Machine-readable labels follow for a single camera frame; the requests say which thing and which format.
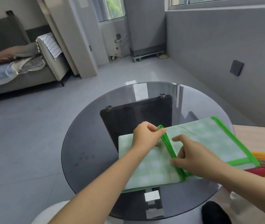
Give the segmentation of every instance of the round glass table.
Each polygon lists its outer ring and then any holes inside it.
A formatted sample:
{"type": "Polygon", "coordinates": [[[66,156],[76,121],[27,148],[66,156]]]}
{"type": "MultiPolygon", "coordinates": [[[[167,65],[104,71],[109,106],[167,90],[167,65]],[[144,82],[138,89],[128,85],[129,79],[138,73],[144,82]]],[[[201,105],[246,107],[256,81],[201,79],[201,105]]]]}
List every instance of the round glass table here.
{"type": "MultiPolygon", "coordinates": [[[[132,133],[143,121],[169,127],[212,116],[234,132],[224,110],[191,87],[147,82],[112,90],[84,108],[69,127],[61,153],[65,178],[80,192],[118,160],[118,136],[132,133]]],[[[136,221],[169,218],[198,207],[218,189],[217,183],[199,179],[122,193],[110,215],[136,221]],[[155,190],[160,199],[146,202],[144,193],[155,190]]]]}

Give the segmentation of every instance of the gray floor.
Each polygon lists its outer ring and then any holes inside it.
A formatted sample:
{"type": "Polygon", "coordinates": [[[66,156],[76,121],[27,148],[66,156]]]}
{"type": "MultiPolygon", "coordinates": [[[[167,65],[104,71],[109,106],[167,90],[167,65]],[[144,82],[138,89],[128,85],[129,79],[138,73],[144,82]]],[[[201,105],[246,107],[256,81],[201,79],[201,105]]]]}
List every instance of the gray floor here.
{"type": "Polygon", "coordinates": [[[191,86],[214,99],[233,124],[254,125],[170,58],[133,63],[125,57],[101,66],[96,77],[71,77],[65,87],[1,100],[0,223],[31,223],[45,208],[74,196],[61,167],[67,129],[94,99],[133,80],[191,86]]]}

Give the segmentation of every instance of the green cloth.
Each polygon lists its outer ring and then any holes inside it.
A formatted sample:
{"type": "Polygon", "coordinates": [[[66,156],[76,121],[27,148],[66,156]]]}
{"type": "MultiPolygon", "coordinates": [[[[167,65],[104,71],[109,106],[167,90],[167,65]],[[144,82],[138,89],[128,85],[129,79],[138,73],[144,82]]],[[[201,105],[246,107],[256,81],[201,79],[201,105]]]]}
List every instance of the green cloth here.
{"type": "MultiPolygon", "coordinates": [[[[258,161],[251,152],[216,117],[167,127],[166,134],[175,155],[178,154],[182,143],[173,142],[171,138],[179,134],[185,134],[191,140],[201,142],[223,161],[236,168],[246,170],[259,166],[258,161]]],[[[132,141],[133,134],[119,137],[119,158],[130,150],[132,141]]],[[[179,176],[177,169],[170,164],[171,155],[166,145],[161,139],[159,139],[159,142],[161,145],[150,150],[131,176],[123,192],[172,184],[184,180],[179,176]]],[[[195,178],[198,177],[187,177],[185,181],[195,178]]]]}

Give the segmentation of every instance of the left hand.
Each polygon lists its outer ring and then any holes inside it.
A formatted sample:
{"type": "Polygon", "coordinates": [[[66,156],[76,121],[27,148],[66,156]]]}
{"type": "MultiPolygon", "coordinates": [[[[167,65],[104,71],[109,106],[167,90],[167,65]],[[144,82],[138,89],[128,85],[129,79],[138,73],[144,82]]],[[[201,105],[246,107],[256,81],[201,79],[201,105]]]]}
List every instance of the left hand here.
{"type": "Polygon", "coordinates": [[[157,140],[164,135],[166,128],[157,127],[148,122],[142,122],[133,131],[132,148],[144,149],[149,152],[156,144],[157,140]]]}

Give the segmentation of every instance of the green foliage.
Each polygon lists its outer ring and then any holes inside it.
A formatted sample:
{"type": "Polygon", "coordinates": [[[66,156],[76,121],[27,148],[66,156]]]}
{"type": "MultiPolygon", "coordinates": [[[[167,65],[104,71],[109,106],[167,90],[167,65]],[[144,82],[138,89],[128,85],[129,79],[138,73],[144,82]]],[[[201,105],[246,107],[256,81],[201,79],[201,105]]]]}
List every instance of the green foliage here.
{"type": "Polygon", "coordinates": [[[106,0],[106,5],[110,19],[123,16],[120,0],[106,0]]]}

